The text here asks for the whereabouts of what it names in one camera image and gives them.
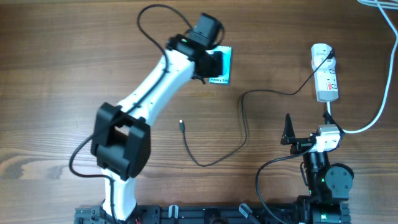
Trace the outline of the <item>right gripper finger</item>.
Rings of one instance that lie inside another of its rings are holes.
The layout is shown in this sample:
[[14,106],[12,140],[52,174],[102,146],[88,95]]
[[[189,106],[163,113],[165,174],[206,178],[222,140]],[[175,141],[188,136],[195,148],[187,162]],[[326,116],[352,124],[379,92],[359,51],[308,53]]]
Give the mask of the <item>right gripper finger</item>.
[[323,114],[324,120],[325,120],[325,124],[332,124],[335,125],[340,134],[344,134],[345,132],[343,131],[343,129],[338,125],[338,123],[332,118],[331,114],[327,111],[324,112]]
[[295,143],[295,133],[294,133],[293,124],[292,124],[292,120],[291,120],[289,113],[287,113],[285,116],[284,131],[282,133],[280,143],[281,143],[281,145],[288,145],[288,144]]

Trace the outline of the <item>turquoise Galaxy S25 smartphone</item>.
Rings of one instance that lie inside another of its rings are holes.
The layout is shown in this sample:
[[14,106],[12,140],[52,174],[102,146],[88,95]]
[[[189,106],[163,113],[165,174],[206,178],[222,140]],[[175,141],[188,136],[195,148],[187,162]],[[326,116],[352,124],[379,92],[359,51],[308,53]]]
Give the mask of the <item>turquoise Galaxy S25 smartphone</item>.
[[218,46],[213,50],[207,50],[206,52],[221,63],[221,66],[216,70],[217,76],[208,79],[209,84],[229,85],[231,79],[233,48],[230,46]]

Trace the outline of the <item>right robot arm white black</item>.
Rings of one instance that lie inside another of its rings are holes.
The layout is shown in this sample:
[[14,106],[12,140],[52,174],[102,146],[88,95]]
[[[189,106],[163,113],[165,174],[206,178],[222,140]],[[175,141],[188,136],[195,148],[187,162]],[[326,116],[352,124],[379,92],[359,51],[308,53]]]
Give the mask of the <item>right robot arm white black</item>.
[[[345,203],[353,186],[354,172],[342,163],[330,163],[328,153],[340,146],[345,135],[329,112],[324,112],[325,124],[320,125],[307,138],[295,135],[289,114],[285,116],[285,125],[281,145],[290,146],[290,155],[266,162],[257,170],[255,177],[256,193],[267,217],[277,223],[350,223],[349,208]],[[261,194],[259,176],[267,166],[289,159],[301,157],[300,172],[308,195],[299,195],[287,208],[268,206]]]

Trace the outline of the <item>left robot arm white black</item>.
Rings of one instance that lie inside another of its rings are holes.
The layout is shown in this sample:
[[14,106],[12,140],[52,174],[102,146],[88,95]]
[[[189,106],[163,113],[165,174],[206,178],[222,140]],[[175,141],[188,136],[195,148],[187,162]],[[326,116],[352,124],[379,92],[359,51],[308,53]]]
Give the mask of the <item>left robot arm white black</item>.
[[161,47],[162,57],[153,71],[128,97],[116,106],[103,103],[96,114],[93,133],[72,153],[69,170],[78,152],[88,142],[105,179],[106,197],[87,217],[76,223],[128,223],[137,207],[134,191],[151,152],[150,128],[173,95],[190,80],[223,74],[223,54],[215,51],[225,29],[213,16],[202,13],[195,26],[171,37]]

